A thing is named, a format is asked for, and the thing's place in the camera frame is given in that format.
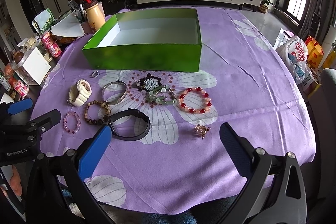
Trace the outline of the person left hand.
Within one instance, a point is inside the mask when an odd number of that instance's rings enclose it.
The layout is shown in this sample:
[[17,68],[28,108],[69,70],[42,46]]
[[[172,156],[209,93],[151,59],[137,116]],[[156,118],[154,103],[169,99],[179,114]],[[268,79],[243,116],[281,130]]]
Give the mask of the person left hand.
[[16,196],[20,197],[23,193],[21,177],[15,165],[4,166],[6,178],[9,178],[9,185]]

